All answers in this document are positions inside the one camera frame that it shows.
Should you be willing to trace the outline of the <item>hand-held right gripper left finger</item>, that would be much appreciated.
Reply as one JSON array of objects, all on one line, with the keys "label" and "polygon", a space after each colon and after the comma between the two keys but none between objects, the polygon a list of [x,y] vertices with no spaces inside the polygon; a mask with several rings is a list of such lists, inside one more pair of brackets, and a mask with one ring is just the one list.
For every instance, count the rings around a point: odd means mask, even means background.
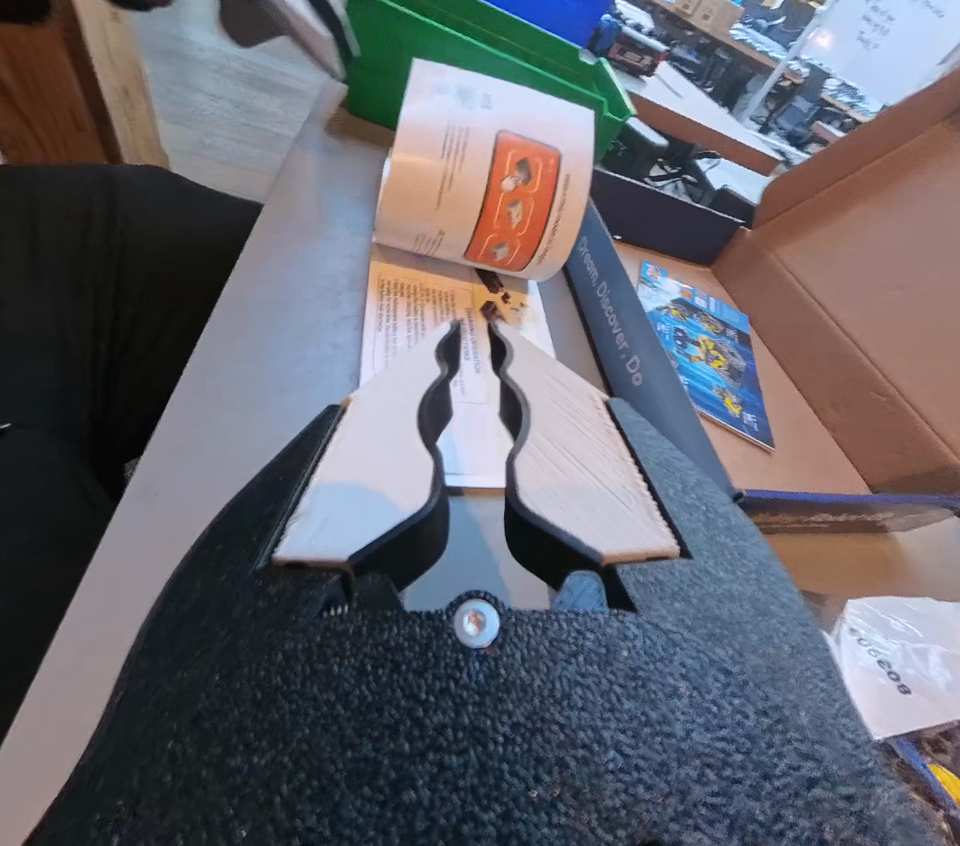
[{"label": "hand-held right gripper left finger", "polygon": [[453,416],[461,321],[430,332],[339,406],[271,553],[280,566],[388,578],[403,591],[450,534],[439,441]]}]

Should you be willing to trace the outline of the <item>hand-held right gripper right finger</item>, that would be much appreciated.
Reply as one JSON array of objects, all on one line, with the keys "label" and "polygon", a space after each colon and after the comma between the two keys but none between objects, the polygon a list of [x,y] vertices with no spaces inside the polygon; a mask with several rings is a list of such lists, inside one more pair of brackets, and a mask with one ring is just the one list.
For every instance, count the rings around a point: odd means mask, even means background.
[{"label": "hand-held right gripper right finger", "polygon": [[508,324],[491,324],[488,340],[511,438],[505,536],[519,564],[555,591],[586,572],[621,595],[619,567],[680,558],[613,400]]}]

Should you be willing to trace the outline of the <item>blue-cover instruction booklet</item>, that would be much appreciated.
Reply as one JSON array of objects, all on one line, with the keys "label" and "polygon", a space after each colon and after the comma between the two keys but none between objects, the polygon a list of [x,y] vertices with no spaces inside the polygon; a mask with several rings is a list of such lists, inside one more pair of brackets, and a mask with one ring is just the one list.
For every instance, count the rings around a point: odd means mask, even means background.
[{"label": "blue-cover instruction booklet", "polygon": [[589,199],[594,114],[476,72],[414,60],[380,181],[366,288],[364,384],[430,332],[462,322],[446,483],[501,490],[512,439],[498,417],[488,327],[553,356],[539,284],[570,257]]}]

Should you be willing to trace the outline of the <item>grey desk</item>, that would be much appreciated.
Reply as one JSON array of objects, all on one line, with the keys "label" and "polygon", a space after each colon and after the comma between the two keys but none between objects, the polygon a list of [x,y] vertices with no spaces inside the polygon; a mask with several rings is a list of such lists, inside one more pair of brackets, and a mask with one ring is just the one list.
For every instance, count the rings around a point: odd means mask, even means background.
[{"label": "grey desk", "polygon": [[[359,370],[387,133],[324,88],[2,746],[63,782],[175,557]],[[750,229],[600,171],[606,228],[745,312],[775,450],[708,421],[744,492],[958,493],[958,72],[773,180]]]}]

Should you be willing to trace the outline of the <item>blue cardboard box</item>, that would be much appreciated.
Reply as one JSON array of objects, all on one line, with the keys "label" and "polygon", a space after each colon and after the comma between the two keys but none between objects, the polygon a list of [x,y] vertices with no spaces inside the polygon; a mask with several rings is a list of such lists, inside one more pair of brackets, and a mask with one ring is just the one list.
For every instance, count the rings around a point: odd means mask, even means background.
[{"label": "blue cardboard box", "polygon": [[[771,181],[751,226],[601,168],[565,267],[608,390],[773,532],[958,516],[959,73]],[[773,448],[696,412],[642,262],[749,320]]]}]

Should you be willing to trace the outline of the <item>thin blue printed leaflet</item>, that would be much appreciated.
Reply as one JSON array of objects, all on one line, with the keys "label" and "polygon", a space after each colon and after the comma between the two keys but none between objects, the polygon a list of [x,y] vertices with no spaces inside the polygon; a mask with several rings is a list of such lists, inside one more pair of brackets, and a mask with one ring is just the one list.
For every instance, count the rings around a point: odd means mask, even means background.
[{"label": "thin blue printed leaflet", "polygon": [[637,294],[694,409],[774,451],[748,317],[648,260],[639,265]]}]

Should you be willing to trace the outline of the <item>clear bag yellow blue parts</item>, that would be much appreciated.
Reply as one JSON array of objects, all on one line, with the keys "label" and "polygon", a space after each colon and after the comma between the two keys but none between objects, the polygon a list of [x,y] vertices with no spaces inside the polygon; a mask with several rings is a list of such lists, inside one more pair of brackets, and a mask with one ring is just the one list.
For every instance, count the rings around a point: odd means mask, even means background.
[{"label": "clear bag yellow blue parts", "polygon": [[825,638],[872,738],[958,844],[958,603],[850,599]]}]

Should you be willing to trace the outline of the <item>background work table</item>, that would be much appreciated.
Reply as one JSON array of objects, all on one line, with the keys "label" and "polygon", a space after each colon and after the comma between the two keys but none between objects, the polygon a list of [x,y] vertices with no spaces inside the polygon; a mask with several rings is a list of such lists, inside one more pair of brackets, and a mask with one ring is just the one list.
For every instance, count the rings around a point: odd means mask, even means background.
[{"label": "background work table", "polygon": [[661,64],[646,78],[615,73],[636,117],[659,134],[715,152],[764,177],[783,165],[777,151],[671,65]]}]

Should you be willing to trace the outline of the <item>whiteboard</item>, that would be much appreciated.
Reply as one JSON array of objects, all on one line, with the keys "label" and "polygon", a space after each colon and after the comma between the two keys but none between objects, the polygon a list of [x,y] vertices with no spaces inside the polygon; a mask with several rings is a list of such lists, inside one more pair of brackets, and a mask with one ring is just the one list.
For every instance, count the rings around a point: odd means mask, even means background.
[{"label": "whiteboard", "polygon": [[890,107],[958,62],[959,0],[832,0],[815,13],[751,97],[751,118],[793,60],[824,69]]}]

